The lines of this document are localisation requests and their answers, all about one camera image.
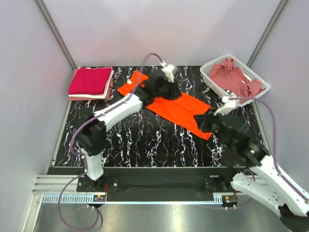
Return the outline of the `orange t shirt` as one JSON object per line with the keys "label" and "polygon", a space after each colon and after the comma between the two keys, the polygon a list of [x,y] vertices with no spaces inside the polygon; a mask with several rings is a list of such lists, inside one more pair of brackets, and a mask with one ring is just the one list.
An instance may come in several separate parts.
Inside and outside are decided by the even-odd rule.
{"label": "orange t shirt", "polygon": [[208,140],[211,132],[202,132],[194,119],[195,115],[207,112],[210,106],[186,93],[176,100],[155,98],[146,108],[160,117],[186,128],[201,139]]}

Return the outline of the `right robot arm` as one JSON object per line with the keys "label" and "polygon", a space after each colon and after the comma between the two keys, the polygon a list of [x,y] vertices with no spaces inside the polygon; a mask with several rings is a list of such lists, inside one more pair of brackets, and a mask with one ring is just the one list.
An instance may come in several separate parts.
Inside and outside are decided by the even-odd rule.
{"label": "right robot arm", "polygon": [[214,110],[195,115],[202,132],[213,132],[225,147],[240,158],[245,167],[262,178],[268,186],[251,181],[229,167],[219,179],[223,191],[240,191],[272,210],[292,232],[309,230],[309,194],[277,163],[274,156],[244,131],[244,123],[236,115],[215,115]]}

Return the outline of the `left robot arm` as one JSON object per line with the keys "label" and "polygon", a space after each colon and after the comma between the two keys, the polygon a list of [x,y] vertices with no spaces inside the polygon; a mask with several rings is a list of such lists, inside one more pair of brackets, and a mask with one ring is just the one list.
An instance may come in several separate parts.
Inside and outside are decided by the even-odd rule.
{"label": "left robot arm", "polygon": [[104,170],[101,164],[101,153],[106,133],[115,124],[141,111],[155,99],[176,100],[181,92],[175,81],[175,67],[162,68],[148,75],[141,83],[141,73],[131,91],[121,100],[109,107],[86,117],[86,122],[73,135],[72,140],[81,148],[81,156],[85,164],[85,180],[93,191],[104,187]]}

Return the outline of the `dusty pink t shirt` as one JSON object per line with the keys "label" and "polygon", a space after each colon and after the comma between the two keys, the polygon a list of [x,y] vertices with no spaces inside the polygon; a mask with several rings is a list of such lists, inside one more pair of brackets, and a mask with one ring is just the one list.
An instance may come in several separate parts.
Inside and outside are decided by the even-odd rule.
{"label": "dusty pink t shirt", "polygon": [[209,77],[219,87],[228,89],[239,97],[255,97],[264,91],[258,79],[255,78],[251,83],[246,79],[242,70],[234,65],[232,58],[214,64]]}

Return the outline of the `white plastic basket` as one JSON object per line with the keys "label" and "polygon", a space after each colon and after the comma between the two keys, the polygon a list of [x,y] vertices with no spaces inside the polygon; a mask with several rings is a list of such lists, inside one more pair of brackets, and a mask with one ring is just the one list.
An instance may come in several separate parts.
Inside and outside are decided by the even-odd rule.
{"label": "white plastic basket", "polygon": [[200,72],[204,82],[219,97],[259,98],[270,89],[266,81],[231,54],[204,64]]}

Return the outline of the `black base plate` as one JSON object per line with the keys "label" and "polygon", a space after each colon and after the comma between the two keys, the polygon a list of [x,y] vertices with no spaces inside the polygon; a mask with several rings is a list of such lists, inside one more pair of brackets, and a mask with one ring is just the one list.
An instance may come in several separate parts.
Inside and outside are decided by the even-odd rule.
{"label": "black base plate", "polygon": [[223,180],[228,172],[226,167],[107,167],[102,188],[94,189],[80,177],[77,191],[106,192],[108,202],[200,203],[213,200],[214,193],[234,193]]}

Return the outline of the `aluminium frame rail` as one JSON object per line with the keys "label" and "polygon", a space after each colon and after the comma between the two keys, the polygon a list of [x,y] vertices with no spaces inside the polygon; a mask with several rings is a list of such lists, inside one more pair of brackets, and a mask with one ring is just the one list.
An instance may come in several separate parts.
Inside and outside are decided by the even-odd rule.
{"label": "aluminium frame rail", "polygon": [[[32,193],[33,194],[59,194],[61,192],[61,190],[63,189],[63,187],[69,182],[71,181],[74,177],[76,177],[75,175],[38,175],[35,183],[34,183],[34,187],[32,189]],[[265,180],[263,180],[261,177],[259,176],[255,176],[255,181],[256,183],[260,184],[261,186],[267,188],[267,189],[271,189],[274,190],[274,187],[269,185],[268,182],[266,182]],[[72,184],[69,185],[69,187],[67,188],[67,190],[65,191],[65,193],[74,193],[77,192],[77,185],[78,185],[78,181],[74,180],[72,182]]]}

